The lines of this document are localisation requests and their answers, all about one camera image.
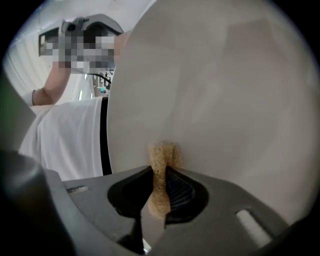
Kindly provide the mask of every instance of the person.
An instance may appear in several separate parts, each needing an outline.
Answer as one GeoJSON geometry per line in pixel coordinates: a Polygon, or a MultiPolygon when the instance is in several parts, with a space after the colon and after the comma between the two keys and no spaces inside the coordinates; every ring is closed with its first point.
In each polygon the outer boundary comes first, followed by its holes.
{"type": "MultiPolygon", "coordinates": [[[[115,62],[129,34],[114,38],[115,62]]],[[[107,142],[108,97],[56,105],[70,74],[70,63],[53,62],[44,87],[22,97],[36,117],[19,153],[35,159],[45,169],[58,172],[62,181],[111,174],[107,142]]]]}

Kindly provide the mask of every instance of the white surface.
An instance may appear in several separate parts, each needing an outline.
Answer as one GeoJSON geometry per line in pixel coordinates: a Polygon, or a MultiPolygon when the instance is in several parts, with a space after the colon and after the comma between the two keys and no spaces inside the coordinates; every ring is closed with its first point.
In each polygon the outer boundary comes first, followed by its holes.
{"type": "Polygon", "coordinates": [[[319,181],[312,65],[301,38],[265,2],[157,1],[113,78],[112,171],[148,165],[148,144],[175,142],[185,169],[234,182],[296,221],[319,181]]]}
{"type": "Polygon", "coordinates": [[[101,97],[33,106],[36,118],[19,153],[57,171],[63,181],[102,176],[101,97]]]}

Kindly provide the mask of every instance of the black plastic part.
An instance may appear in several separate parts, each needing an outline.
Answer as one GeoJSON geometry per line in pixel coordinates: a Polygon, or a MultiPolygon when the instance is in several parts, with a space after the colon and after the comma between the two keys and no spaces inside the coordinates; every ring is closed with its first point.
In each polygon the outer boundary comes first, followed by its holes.
{"type": "Polygon", "coordinates": [[[165,225],[186,223],[203,211],[209,201],[209,193],[199,182],[166,168],[166,191],[171,212],[166,215],[165,225]]]}
{"type": "Polygon", "coordinates": [[[107,111],[108,97],[103,97],[100,112],[100,157],[103,175],[111,175],[111,165],[109,159],[108,137],[107,137],[107,111]]]}
{"type": "Polygon", "coordinates": [[[68,26],[68,31],[74,31],[76,29],[76,25],[75,24],[70,24],[68,26]]]}
{"type": "Polygon", "coordinates": [[[120,215],[135,219],[131,233],[117,242],[137,254],[144,254],[141,210],[152,190],[153,170],[148,167],[115,183],[107,193],[109,202],[120,215]]]}
{"type": "Polygon", "coordinates": [[[151,167],[148,167],[109,189],[107,198],[120,215],[140,218],[140,211],[153,190],[153,175],[151,167]]]}

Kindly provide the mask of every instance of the dark circular vignette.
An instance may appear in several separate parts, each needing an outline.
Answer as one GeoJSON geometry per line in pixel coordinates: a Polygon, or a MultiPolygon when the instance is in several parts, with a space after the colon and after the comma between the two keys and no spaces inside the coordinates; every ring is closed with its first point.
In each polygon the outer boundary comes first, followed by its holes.
{"type": "MultiPolygon", "coordinates": [[[[7,18],[8,15],[1,16],[1,49],[0,57],[1,62],[4,54],[14,38],[15,34],[19,31],[21,26],[30,17],[30,15],[43,3],[42,0],[32,1],[6,1],[3,6],[3,12],[14,13],[19,9],[19,12],[12,15],[11,18],[7,18]]],[[[319,38],[319,9],[317,8],[317,1],[289,1],[289,0],[272,0],[269,1],[278,6],[295,24],[300,33],[305,38],[306,42],[310,46],[310,49],[314,53],[314,57],[317,60],[318,68],[320,63],[320,38],[319,38]]],[[[288,251],[306,251],[316,250],[318,242],[317,235],[313,235],[316,228],[320,227],[320,193],[311,209],[310,214],[302,221],[291,226],[292,233],[284,234],[284,238],[278,244],[278,248],[270,248],[267,254],[278,254],[279,252],[288,251]]]]}

